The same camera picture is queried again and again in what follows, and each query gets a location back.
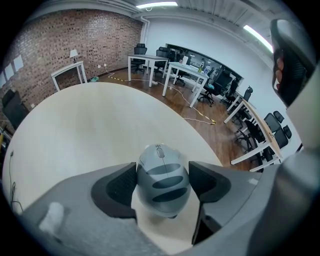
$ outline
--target computer mouse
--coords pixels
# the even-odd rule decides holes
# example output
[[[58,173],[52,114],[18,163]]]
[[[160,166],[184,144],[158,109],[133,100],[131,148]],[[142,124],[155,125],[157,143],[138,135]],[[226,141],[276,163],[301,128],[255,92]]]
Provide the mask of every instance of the computer mouse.
[[[186,205],[191,187],[180,152],[165,144],[143,151],[137,166],[137,194],[151,212],[175,218]]]

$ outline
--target ceiling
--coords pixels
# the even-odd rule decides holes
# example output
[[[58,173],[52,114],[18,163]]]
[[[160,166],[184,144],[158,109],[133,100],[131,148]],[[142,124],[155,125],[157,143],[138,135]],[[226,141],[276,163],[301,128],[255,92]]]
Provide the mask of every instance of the ceiling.
[[[273,19],[286,19],[294,22],[291,12],[277,0],[171,0],[178,4],[178,8],[198,11],[212,15],[212,19],[221,18],[230,24],[243,28],[249,25],[262,35],[269,43],[270,21]],[[153,0],[124,0],[133,6],[157,2]],[[154,7],[159,9],[172,9],[175,7]]]
[[[177,7],[136,8],[154,2],[176,1]],[[249,25],[269,43],[270,22],[286,19],[299,26],[297,19],[280,0],[47,0],[31,19],[64,9],[101,9],[140,20],[152,18],[181,19],[215,27],[237,38],[253,50],[269,67],[272,53],[243,29]]]
[[[170,0],[123,0],[132,5],[143,5]],[[137,9],[133,18],[176,18],[193,17],[195,22],[217,27],[236,37],[255,51],[260,58],[272,65],[272,54],[255,37],[243,30],[249,25],[271,44],[270,21],[286,19],[298,24],[291,11],[279,0],[171,0],[178,7],[153,7],[151,11]]]

